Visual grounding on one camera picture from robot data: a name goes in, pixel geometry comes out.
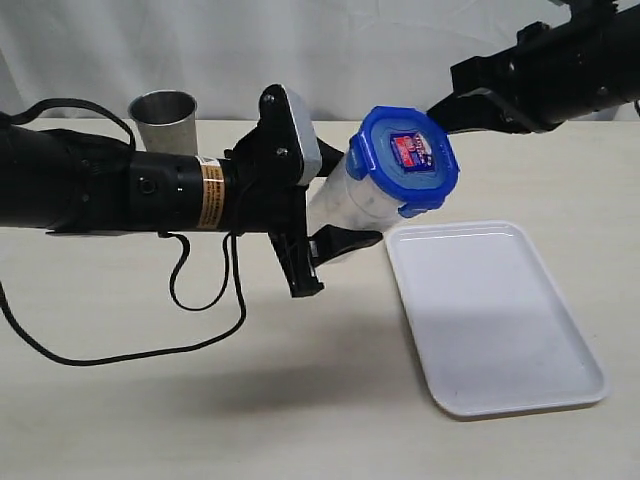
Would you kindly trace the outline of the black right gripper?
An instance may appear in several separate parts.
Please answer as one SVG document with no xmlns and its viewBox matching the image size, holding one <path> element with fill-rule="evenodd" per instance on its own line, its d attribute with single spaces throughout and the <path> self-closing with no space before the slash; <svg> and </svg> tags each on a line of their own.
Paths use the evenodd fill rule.
<svg viewBox="0 0 640 480">
<path fill-rule="evenodd" d="M 489 56 L 473 56 L 451 67 L 453 93 L 426 111 L 446 133 L 493 131 L 543 133 L 550 125 L 521 99 L 519 56 L 550 26 L 534 22 L 516 34 L 516 44 Z"/>
</svg>

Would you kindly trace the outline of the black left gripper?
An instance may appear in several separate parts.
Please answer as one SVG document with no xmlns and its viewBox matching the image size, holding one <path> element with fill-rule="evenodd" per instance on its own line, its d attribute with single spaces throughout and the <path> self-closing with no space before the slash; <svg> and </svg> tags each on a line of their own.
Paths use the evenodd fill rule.
<svg viewBox="0 0 640 480">
<path fill-rule="evenodd" d="M 302 159 L 284 85 L 266 87 L 258 107 L 256 126 L 222 161 L 226 193 L 219 229 L 267 234 L 291 296 L 313 296 L 324 288 L 313 265 L 372 247 L 383 234 L 327 224 L 308 238 L 306 191 L 310 183 L 298 185 Z M 328 177 L 344 155 L 317 137 L 312 148 L 314 177 Z"/>
</svg>

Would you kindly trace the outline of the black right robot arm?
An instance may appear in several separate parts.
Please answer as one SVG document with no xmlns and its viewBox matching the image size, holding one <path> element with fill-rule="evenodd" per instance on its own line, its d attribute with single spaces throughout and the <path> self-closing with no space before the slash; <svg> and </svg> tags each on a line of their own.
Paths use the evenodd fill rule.
<svg viewBox="0 0 640 480">
<path fill-rule="evenodd" d="M 570 1 L 569 20 L 536 21 L 513 46 L 450 68 L 452 91 L 427 110 L 450 134 L 551 132 L 568 120 L 639 102 L 639 8 Z"/>
</svg>

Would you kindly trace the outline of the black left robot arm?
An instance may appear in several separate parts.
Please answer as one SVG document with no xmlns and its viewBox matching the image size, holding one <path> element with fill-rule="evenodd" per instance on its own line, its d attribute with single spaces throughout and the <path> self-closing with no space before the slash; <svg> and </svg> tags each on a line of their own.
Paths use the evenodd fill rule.
<svg viewBox="0 0 640 480">
<path fill-rule="evenodd" d="M 99 112 L 75 98 L 40 101 L 1 117 L 1 223 L 53 235 L 266 234 L 293 297 L 322 290 L 317 268 L 378 243 L 377 229 L 326 225 L 310 233 L 306 192 L 337 151 L 316 137 L 304 102 L 280 84 L 259 101 L 256 126 L 220 159 L 141 151 L 125 140 L 69 129 L 35 131 L 44 111 Z"/>
</svg>

